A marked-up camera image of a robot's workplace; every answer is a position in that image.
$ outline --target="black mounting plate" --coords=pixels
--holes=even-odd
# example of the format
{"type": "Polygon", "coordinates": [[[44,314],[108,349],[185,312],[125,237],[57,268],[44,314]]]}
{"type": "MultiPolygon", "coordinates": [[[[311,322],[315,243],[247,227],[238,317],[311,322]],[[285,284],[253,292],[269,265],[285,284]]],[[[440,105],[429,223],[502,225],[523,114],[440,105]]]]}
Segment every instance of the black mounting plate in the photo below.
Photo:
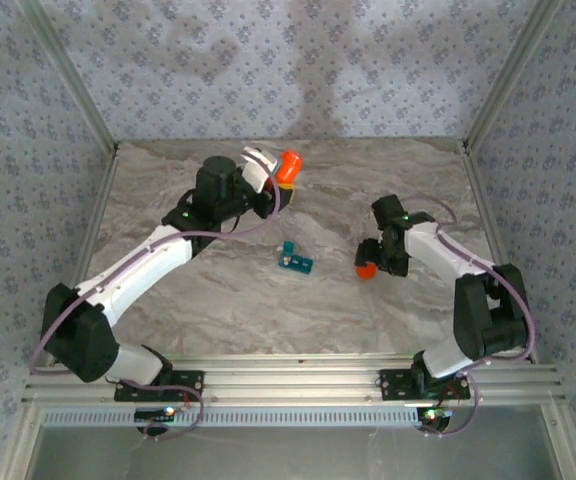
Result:
{"type": "MultiPolygon", "coordinates": [[[[205,372],[201,370],[173,370],[170,374],[168,385],[181,385],[203,393],[205,372]]],[[[192,395],[188,395],[188,400],[197,402],[192,395]]],[[[163,402],[179,403],[184,402],[184,392],[179,390],[142,390],[125,383],[118,383],[115,387],[115,402],[163,402]]]]}
{"type": "Polygon", "coordinates": [[[377,381],[383,401],[395,400],[468,400],[470,388],[465,378],[453,378],[432,386],[419,394],[410,370],[380,370],[377,381]]]}

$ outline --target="gray marble tabletop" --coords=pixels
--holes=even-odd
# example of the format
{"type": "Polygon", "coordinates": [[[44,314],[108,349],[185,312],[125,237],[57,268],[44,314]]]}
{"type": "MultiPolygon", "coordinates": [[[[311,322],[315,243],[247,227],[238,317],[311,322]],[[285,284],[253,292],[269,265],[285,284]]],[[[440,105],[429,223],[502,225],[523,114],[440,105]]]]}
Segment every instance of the gray marble tabletop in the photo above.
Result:
{"type": "MultiPolygon", "coordinates": [[[[353,261],[358,243],[378,234],[370,204],[390,193],[417,192],[451,205],[460,222],[451,235],[490,256],[455,140],[252,144],[303,155],[293,204],[263,232],[216,241],[163,278],[120,319],[119,339],[164,353],[413,354],[450,334],[452,291],[420,262],[411,261],[407,278],[381,273],[361,281],[353,261]],[[314,259],[310,275],[278,267],[284,240],[314,259]]],[[[243,163],[243,145],[205,140],[121,145],[89,274],[106,269],[152,232],[193,187],[204,158],[224,154],[243,163]]],[[[405,207],[448,220],[427,201],[405,207]]],[[[250,212],[238,230],[260,221],[250,212]]]]}

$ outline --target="orange object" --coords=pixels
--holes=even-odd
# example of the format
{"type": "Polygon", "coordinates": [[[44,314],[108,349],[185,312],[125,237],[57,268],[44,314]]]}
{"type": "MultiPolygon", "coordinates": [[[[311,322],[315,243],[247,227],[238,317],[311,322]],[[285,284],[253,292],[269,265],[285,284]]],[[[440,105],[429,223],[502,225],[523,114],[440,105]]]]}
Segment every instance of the orange object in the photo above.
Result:
{"type": "Polygon", "coordinates": [[[377,275],[377,265],[369,263],[365,267],[357,267],[357,276],[362,280],[370,280],[377,275]]]}
{"type": "Polygon", "coordinates": [[[304,159],[294,150],[286,150],[281,154],[281,167],[275,175],[277,183],[294,183],[304,159]]]}

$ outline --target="patterned wallpaper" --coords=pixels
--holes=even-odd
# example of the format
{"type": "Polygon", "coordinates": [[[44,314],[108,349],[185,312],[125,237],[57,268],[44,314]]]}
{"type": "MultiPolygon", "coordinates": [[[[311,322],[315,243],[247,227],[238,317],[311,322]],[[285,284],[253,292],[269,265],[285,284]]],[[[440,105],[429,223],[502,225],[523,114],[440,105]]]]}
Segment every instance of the patterned wallpaper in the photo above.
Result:
{"type": "Polygon", "coordinates": [[[43,299],[70,280],[106,159],[16,4],[0,0],[0,455],[43,299]]]}
{"type": "Polygon", "coordinates": [[[462,138],[534,0],[42,0],[116,139],[462,138]]]}
{"type": "Polygon", "coordinates": [[[483,142],[479,163],[527,277],[540,355],[576,417],[576,0],[566,0],[483,142]]]}

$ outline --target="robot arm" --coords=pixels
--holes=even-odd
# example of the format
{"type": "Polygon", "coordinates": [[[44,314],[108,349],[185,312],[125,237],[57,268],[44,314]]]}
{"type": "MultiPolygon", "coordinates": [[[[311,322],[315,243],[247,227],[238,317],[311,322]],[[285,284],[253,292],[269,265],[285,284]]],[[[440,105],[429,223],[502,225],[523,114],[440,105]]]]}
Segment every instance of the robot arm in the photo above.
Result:
{"type": "MultiPolygon", "coordinates": [[[[168,385],[170,363],[148,347],[117,342],[112,327],[144,292],[215,240],[199,232],[220,232],[224,221],[248,210],[261,218],[271,214],[275,192],[265,188],[268,175],[260,163],[274,174],[279,161],[269,152],[248,147],[242,157],[249,162],[243,169],[226,157],[206,159],[197,172],[195,189],[181,198],[144,242],[73,289],[55,286],[46,298],[42,334],[69,306],[79,305],[59,325],[45,350],[84,382],[106,376],[141,385],[168,385]]],[[[279,185],[280,209],[290,203],[293,193],[293,185],[279,185]]]]}
{"type": "Polygon", "coordinates": [[[477,360],[526,343],[525,318],[519,305],[483,268],[502,276],[525,301],[521,273],[514,265],[494,265],[442,233],[442,240],[463,256],[456,254],[455,248],[440,241],[438,225],[430,215],[409,214],[396,195],[380,198],[372,210],[382,231],[381,239],[361,242],[356,267],[374,264],[379,270],[405,277],[409,259],[415,258],[455,292],[453,335],[419,352],[413,360],[413,378],[420,393],[477,360]],[[490,308],[488,297],[498,300],[499,305],[490,308]]]}

